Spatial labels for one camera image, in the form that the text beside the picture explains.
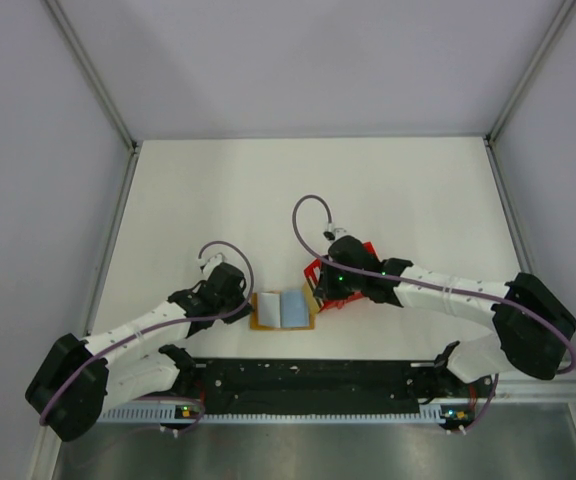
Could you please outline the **yellow leather card holder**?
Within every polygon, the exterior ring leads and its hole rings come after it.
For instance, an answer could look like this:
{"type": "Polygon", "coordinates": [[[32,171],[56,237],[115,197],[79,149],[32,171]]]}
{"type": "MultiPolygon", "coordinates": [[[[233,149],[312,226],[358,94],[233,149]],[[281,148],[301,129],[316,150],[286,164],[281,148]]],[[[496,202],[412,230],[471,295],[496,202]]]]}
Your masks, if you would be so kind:
{"type": "Polygon", "coordinates": [[[315,328],[316,315],[311,312],[302,289],[254,293],[252,306],[249,328],[253,331],[288,332],[315,328]]]}

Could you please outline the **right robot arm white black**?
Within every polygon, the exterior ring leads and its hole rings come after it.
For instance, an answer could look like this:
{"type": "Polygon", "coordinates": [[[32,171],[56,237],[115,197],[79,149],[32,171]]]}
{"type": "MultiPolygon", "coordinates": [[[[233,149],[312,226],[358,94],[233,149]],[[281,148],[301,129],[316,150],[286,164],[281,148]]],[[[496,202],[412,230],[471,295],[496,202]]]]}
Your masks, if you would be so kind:
{"type": "Polygon", "coordinates": [[[379,258],[358,239],[334,241],[314,287],[315,298],[345,301],[360,294],[376,304],[425,309],[487,329],[475,340],[455,340],[437,357],[434,380],[455,396],[482,377],[517,370],[538,380],[560,374],[576,319],[536,276],[507,282],[450,276],[410,260],[379,258]]]}

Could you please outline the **red plastic card bin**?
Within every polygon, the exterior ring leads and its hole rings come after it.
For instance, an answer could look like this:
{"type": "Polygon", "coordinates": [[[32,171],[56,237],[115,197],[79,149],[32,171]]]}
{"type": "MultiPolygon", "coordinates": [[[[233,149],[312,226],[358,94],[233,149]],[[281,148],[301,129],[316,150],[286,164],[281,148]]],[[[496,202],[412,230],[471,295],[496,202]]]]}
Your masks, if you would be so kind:
{"type": "Polygon", "coordinates": [[[306,293],[318,311],[341,309],[363,297],[369,277],[333,268],[315,258],[305,269],[306,293]]]}

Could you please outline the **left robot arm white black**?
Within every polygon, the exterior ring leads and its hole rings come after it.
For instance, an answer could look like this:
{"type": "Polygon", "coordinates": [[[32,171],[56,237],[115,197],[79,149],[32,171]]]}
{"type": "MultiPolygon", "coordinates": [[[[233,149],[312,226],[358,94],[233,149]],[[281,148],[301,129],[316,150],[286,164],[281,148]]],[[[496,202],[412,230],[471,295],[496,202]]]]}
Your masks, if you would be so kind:
{"type": "Polygon", "coordinates": [[[78,439],[115,406],[167,390],[184,396],[193,370],[167,352],[216,321],[248,316],[254,274],[222,262],[196,285],[176,291],[139,318],[101,334],[72,333],[51,346],[25,392],[25,399],[64,442],[78,439]]]}

